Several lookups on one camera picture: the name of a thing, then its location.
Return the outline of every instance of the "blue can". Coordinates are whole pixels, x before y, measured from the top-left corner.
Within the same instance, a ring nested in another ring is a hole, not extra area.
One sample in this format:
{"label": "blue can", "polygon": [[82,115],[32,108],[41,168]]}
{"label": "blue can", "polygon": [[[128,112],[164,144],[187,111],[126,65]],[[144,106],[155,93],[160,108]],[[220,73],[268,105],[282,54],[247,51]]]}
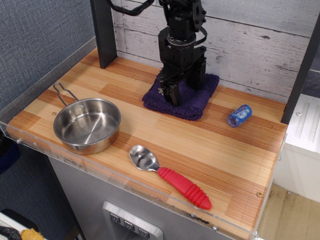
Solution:
{"label": "blue can", "polygon": [[228,124],[233,127],[239,127],[245,120],[247,120],[252,115],[252,109],[249,105],[245,104],[240,106],[237,110],[231,113],[228,118]]}

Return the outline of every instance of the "metal pan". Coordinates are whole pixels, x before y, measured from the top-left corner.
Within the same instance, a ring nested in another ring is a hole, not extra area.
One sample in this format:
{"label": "metal pan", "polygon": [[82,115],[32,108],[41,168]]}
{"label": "metal pan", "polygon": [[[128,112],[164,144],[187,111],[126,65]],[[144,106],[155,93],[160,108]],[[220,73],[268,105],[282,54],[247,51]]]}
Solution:
{"label": "metal pan", "polygon": [[[70,93],[75,102],[67,105],[56,85]],[[101,98],[78,100],[60,82],[53,85],[65,105],[53,123],[55,135],[71,152],[81,155],[95,154],[110,147],[118,137],[121,114],[116,105]]]}

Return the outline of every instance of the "button panel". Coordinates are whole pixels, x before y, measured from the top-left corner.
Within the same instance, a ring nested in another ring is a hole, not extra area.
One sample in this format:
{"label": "button panel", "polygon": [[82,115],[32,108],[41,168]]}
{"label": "button panel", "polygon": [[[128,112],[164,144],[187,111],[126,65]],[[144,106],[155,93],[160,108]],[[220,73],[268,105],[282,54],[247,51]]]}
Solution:
{"label": "button panel", "polygon": [[[126,233],[127,230],[130,230],[135,233],[139,239],[143,237],[144,240],[164,240],[164,233],[160,228],[111,202],[105,201],[102,210],[107,220],[107,225],[110,228],[114,228],[114,239],[123,239],[123,236],[128,234]],[[119,224],[127,230],[119,229],[115,224]]]}

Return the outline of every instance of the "black post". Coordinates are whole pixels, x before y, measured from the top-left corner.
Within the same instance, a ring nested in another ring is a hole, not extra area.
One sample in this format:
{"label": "black post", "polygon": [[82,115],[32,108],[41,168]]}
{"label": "black post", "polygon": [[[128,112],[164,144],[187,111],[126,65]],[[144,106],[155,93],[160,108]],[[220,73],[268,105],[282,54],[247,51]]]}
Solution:
{"label": "black post", "polygon": [[114,23],[106,0],[90,0],[100,68],[106,68],[117,58]]}
{"label": "black post", "polygon": [[292,114],[294,113],[302,88],[304,87],[306,78],[308,76],[312,62],[315,58],[317,49],[319,47],[319,42],[320,42],[320,14],[315,23],[315,27],[311,35],[308,47],[306,48],[306,52],[305,52],[303,61],[301,63],[301,67],[299,69],[298,75],[296,76],[296,80],[294,82],[290,97],[284,109],[284,113],[281,119],[281,122],[284,124],[289,124]]}

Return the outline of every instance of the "purple cloth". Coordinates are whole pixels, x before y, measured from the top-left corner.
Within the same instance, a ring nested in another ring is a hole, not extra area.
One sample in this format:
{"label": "purple cloth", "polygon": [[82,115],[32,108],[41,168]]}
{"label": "purple cloth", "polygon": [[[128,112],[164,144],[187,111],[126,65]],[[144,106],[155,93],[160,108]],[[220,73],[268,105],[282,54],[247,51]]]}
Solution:
{"label": "purple cloth", "polygon": [[212,74],[205,75],[200,90],[194,90],[187,84],[187,81],[184,80],[179,83],[181,105],[174,106],[172,103],[167,102],[164,96],[158,92],[160,83],[156,79],[150,90],[143,96],[143,105],[146,108],[160,113],[195,121],[202,117],[203,111],[218,84],[219,77]]}

